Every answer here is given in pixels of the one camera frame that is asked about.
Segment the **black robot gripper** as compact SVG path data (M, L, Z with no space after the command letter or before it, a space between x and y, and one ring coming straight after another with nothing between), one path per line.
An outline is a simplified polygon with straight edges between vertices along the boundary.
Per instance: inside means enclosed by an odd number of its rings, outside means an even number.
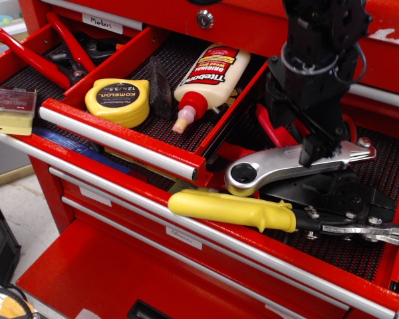
M305 167L338 153L346 134L340 100L348 88L349 50L318 52L324 55L310 60L285 43L281 54L268 60L270 123L278 128L298 119L309 129L299 158Z

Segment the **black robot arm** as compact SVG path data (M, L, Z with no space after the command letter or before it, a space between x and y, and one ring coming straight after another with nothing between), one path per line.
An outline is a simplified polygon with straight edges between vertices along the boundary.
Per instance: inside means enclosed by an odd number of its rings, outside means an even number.
M268 60L267 101L274 127L299 120L308 130L299 163L305 167L341 149L346 127L342 97L367 67L359 39L372 16L365 1L284 1L287 40Z

